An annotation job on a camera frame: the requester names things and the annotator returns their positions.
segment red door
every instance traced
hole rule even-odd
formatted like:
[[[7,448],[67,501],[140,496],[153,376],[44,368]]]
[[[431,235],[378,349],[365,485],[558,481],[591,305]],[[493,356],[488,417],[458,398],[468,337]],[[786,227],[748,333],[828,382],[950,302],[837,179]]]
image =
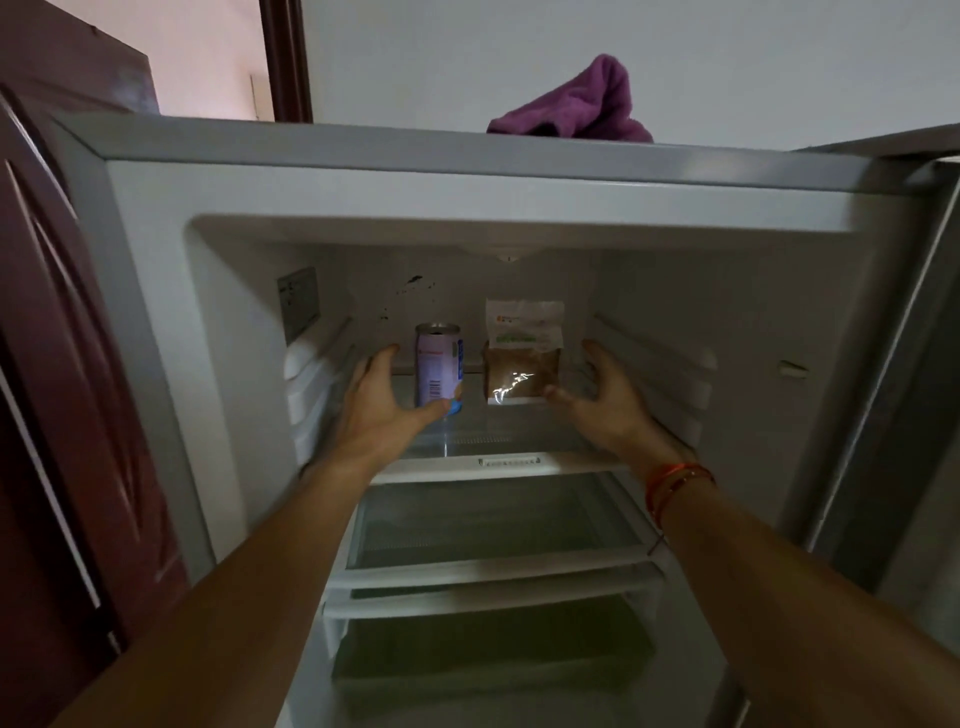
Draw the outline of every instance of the red door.
[[[149,64],[42,0],[0,0],[0,723],[17,726],[49,722],[187,589],[54,108],[156,111]]]

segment red bracelet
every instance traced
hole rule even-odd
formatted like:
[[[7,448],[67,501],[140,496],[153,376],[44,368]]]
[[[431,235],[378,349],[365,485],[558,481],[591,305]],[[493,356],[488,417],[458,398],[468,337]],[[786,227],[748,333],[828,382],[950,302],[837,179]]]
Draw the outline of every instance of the red bracelet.
[[[659,530],[663,530],[663,523],[661,522],[663,519],[663,511],[666,509],[667,505],[669,505],[670,500],[677,493],[677,491],[683,488],[683,486],[691,480],[699,480],[704,478],[713,483],[714,486],[717,484],[716,478],[713,477],[713,473],[700,465],[694,465],[683,477],[677,478],[671,482],[669,486],[667,486],[666,495],[660,500],[660,506],[656,508],[655,511],[650,511],[650,515],[654,520],[654,525]]]
[[[690,468],[699,468],[700,466],[696,463],[678,463],[677,465],[664,465],[652,473],[647,475],[647,490],[646,490],[646,505],[647,513],[650,514],[651,518],[654,515],[654,493],[663,484],[668,477],[675,475],[680,471],[689,470]]]

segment person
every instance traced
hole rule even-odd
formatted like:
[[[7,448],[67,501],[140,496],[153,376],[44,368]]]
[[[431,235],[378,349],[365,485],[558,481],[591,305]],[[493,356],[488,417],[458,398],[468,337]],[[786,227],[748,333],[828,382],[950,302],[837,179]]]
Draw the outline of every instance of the person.
[[[596,400],[552,389],[557,410],[641,483],[689,462],[614,358],[595,342],[584,346]],[[350,514],[373,476],[449,406],[397,406],[397,349],[357,366],[333,447],[298,491],[56,728],[275,724]],[[896,610],[785,541],[702,473],[660,510],[733,671],[777,725],[960,726],[960,661]]]

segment hand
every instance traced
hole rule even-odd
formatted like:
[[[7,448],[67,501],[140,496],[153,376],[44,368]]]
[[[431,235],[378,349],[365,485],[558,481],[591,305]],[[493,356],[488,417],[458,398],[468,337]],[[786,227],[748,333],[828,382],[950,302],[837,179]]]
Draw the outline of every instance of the hand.
[[[584,351],[597,373],[597,399],[547,387],[547,401],[584,437],[626,462],[644,481],[662,465],[694,462],[693,453],[654,422],[620,362],[595,341],[585,340]]]
[[[399,349],[393,344],[357,362],[344,395],[333,449],[326,457],[326,461],[358,466],[368,481],[450,409],[450,400],[435,400],[417,409],[402,409],[396,403],[390,373]]]

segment pink wall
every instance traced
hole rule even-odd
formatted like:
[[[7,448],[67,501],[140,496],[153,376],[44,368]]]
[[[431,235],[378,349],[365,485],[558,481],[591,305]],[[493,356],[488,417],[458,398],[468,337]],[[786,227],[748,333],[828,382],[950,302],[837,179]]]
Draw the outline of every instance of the pink wall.
[[[255,119],[251,74],[266,76],[257,0],[50,0],[145,53],[160,111]]]

